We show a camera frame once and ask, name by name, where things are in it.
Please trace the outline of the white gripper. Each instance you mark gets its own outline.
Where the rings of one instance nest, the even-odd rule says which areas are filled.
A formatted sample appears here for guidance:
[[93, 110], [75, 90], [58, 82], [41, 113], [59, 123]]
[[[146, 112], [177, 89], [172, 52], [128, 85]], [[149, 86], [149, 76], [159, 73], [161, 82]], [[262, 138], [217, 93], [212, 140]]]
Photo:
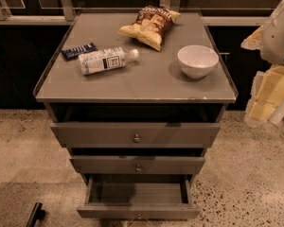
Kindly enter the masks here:
[[[263, 26], [258, 27], [241, 43], [247, 50], [259, 50]], [[254, 77], [251, 98], [246, 106], [244, 121], [252, 128], [270, 122], [275, 109], [284, 101], [284, 65], [273, 64], [266, 72]]]

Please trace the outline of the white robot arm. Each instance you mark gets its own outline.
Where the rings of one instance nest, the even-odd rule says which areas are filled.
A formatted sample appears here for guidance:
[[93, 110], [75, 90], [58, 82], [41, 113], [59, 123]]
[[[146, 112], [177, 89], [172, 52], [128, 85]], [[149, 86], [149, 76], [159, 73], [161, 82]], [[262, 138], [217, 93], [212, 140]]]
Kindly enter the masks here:
[[267, 121], [278, 124], [284, 117], [284, 0], [241, 47], [258, 50], [260, 57], [271, 64], [266, 72], [257, 72], [254, 77], [244, 121], [253, 128]]

